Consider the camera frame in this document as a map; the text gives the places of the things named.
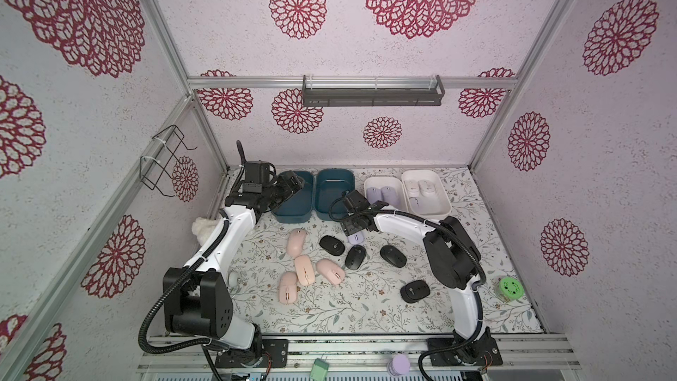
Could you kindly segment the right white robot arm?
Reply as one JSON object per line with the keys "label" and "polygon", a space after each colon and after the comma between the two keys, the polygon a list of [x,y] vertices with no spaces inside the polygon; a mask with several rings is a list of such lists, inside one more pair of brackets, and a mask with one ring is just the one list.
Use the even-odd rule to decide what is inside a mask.
{"label": "right white robot arm", "polygon": [[344,233],[367,230],[403,237],[421,244],[431,272],[448,287],[454,331],[462,342],[478,340],[485,332],[480,287],[487,282],[481,254],[461,221],[453,216],[429,220],[395,209],[370,209],[338,220]]}

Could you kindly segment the large purple mouse bottom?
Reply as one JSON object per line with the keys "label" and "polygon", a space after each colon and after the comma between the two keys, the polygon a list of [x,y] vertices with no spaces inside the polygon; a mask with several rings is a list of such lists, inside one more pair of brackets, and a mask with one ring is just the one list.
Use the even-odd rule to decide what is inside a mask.
{"label": "large purple mouse bottom", "polygon": [[390,206],[400,209],[401,200],[398,189],[392,186],[385,186],[382,187],[381,190],[383,193],[384,202],[388,203]]}

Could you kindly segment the white mouse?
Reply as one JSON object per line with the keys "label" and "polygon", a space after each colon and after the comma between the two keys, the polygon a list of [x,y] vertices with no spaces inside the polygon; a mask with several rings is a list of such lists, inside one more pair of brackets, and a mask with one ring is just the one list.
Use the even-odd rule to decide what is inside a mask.
{"label": "white mouse", "polygon": [[421,189],[416,180],[407,179],[404,181],[404,184],[409,198],[417,198],[421,195]]}
{"label": "white mouse", "polygon": [[433,182],[423,179],[418,183],[421,189],[421,195],[424,197],[432,197],[437,193],[437,189],[435,188],[435,184]]}

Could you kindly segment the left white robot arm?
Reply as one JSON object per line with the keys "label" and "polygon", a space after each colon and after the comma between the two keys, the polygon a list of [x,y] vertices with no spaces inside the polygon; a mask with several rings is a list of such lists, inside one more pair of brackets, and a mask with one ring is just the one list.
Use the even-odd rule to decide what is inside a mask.
{"label": "left white robot arm", "polygon": [[292,171],[262,181],[249,181],[245,175],[237,178],[204,244],[183,267],[165,273],[161,306],[169,333],[230,349],[253,347],[257,327],[234,313],[227,285],[230,266],[261,216],[280,207],[304,186],[305,181]]}

